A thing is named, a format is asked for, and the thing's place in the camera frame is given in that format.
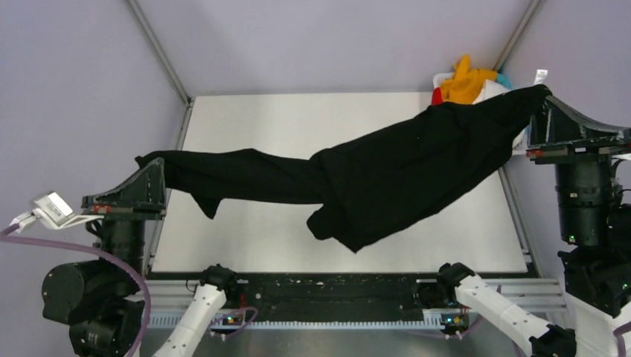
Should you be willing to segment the black t-shirt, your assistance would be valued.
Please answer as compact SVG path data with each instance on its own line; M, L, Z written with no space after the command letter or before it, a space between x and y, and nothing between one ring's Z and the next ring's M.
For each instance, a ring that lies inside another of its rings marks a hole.
M208 218L236 199L316 205L307 227L357 252L441 212L506 164L513 140L551 95L539 84L477 104L442 103L308 159L255 149L154 151L169 189L190 194Z

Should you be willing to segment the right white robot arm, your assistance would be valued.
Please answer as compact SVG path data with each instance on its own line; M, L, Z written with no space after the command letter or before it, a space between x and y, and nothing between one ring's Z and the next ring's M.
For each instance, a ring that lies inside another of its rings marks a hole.
M630 130L549 96L531 118L526 155L555 169L560 234L571 246L558 256L574 326L531 316L462 263L440 269L438 300L474 310L527 356L628 356L630 206L616 173L630 159Z

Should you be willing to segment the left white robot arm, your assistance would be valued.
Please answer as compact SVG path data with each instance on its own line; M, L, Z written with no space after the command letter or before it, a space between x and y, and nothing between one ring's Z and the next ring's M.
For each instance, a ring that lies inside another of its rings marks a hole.
M97 239L92 260L52 268L42 282L44 319L65 325L77 356L132 356L150 322L142 275L145 224L166 214L166 164L141 164L118 186L83 197L70 223Z

